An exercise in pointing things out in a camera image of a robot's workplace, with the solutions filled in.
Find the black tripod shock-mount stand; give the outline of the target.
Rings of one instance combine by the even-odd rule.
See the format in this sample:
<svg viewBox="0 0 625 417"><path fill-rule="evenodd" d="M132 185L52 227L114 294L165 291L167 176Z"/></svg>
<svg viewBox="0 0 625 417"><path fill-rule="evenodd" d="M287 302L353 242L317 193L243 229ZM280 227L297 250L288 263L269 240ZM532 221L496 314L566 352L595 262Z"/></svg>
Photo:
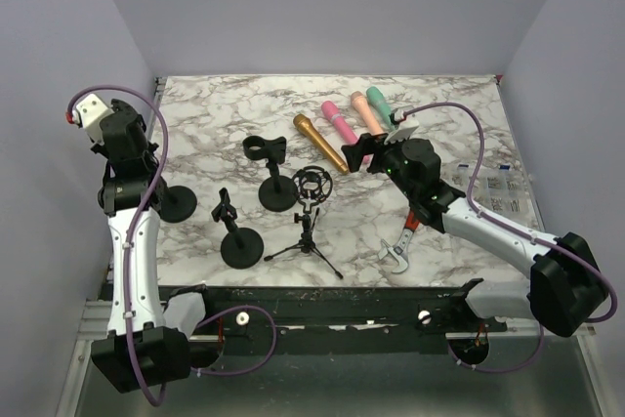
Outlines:
<svg viewBox="0 0 625 417"><path fill-rule="evenodd" d="M327 264L340 280L343 280L344 276L320 252L313 240L315 223L320 212L319 206L324 203L332 193L332 177L327 170L320 166L308 165L295 173L292 177L292 182L295 184L294 194L296 202L303 207L302 213L294 214L294 223L300 224L302 228L300 239L291 246L272 255L265 256L264 261L271 261L277 256L291 250L298 250L304 254L315 254Z"/></svg>

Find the pink microphone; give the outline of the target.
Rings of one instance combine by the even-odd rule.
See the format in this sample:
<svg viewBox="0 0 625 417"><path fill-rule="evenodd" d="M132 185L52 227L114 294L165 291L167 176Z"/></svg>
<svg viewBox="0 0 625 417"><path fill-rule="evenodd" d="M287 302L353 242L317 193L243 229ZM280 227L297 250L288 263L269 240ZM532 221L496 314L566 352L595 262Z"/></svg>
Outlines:
<svg viewBox="0 0 625 417"><path fill-rule="evenodd" d="M341 136L345 144L354 145L357 142L358 137L333 102L323 102L321 105L321 111L326 120L332 124L334 129Z"/></svg>

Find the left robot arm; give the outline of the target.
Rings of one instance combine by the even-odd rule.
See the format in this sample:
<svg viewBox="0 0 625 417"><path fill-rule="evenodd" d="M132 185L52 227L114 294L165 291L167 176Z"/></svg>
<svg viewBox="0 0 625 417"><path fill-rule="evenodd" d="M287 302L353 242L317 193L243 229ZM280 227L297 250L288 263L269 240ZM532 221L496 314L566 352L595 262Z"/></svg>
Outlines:
<svg viewBox="0 0 625 417"><path fill-rule="evenodd" d="M161 223L179 223L194 213L195 193L167 186L158 146L129 104L106 104L90 94L77 111L92 151L106 160L98 200L113 244L111 313L105 338L92 346L92 361L121 394L185 379L189 338L209 332L217 312L199 287L161 300L156 247Z"/></svg>

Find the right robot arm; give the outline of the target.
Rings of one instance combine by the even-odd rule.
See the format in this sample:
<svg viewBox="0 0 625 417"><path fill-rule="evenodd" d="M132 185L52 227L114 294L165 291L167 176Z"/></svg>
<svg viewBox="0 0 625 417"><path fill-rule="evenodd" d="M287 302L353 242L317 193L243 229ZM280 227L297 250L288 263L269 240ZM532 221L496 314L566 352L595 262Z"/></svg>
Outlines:
<svg viewBox="0 0 625 417"><path fill-rule="evenodd" d="M569 337L607 298L606 283L582 236L530 229L478 206L441 178L430 141L365 133L342 152L351 172L369 156L368 172L389 177L422 225L467 240L523 275L522 281L480 280L470 287L449 307L456 328L469 331L491 317L528 318Z"/></svg>

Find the black round-base pink-mic stand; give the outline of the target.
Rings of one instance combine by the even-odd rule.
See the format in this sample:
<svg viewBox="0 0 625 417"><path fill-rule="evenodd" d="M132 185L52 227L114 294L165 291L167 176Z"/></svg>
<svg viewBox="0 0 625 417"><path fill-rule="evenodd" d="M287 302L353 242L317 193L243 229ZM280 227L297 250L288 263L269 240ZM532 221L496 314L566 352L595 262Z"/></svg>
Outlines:
<svg viewBox="0 0 625 417"><path fill-rule="evenodd" d="M246 270L255 266L264 253L264 241L260 234L249 228L240 228L236 209L231 205L226 188L219 190L220 201L211 211L216 223L223 223L228 231L220 245L220 254L227 266Z"/></svg>

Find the mint green microphone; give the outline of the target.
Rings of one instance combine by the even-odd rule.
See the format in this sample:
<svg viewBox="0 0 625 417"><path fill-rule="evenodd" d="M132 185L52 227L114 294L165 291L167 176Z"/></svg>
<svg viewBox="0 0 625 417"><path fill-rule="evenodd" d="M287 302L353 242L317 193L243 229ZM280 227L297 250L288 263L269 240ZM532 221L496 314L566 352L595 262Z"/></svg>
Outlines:
<svg viewBox="0 0 625 417"><path fill-rule="evenodd" d="M366 90L366 98L368 103L375 109L386 128L389 131L394 130L396 124L391 118L393 111L382 92L377 87L371 86Z"/></svg>

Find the black round-base clip stand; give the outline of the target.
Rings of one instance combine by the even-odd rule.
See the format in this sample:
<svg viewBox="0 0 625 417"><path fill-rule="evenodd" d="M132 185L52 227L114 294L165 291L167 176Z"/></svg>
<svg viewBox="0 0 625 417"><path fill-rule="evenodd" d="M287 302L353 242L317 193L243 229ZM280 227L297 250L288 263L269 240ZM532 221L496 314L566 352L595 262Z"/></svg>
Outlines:
<svg viewBox="0 0 625 417"><path fill-rule="evenodd" d="M249 160L265 160L266 168L270 172L270 176L261 183L258 190L261 205L276 213L291 209L297 202L295 184L279 173L279 166L285 162L286 138L267 140L260 136L249 136L243 140L242 145Z"/></svg>

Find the gold microphone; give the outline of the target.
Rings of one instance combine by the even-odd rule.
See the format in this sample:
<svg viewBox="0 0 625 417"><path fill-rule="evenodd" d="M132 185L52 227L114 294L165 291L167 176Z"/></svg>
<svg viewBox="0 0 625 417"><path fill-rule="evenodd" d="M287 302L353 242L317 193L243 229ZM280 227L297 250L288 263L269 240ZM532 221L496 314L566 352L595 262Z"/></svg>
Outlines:
<svg viewBox="0 0 625 417"><path fill-rule="evenodd" d="M346 161L339 155L339 153L329 144L325 138L316 130L311 120L304 114L297 114L293 118L293 124L295 128L304 135L315 148L317 148L323 156L331 162L336 170L347 175L350 173Z"/></svg>

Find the beige microphone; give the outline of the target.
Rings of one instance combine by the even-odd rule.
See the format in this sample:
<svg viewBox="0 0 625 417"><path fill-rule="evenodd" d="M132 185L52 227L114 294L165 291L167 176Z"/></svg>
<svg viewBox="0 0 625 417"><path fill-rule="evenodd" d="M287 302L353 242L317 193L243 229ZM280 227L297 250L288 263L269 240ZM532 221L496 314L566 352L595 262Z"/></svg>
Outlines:
<svg viewBox="0 0 625 417"><path fill-rule="evenodd" d="M384 133L384 130L382 129L376 116L373 114L367 99L360 91L355 91L351 94L351 105L362 118L371 135L376 136Z"/></svg>

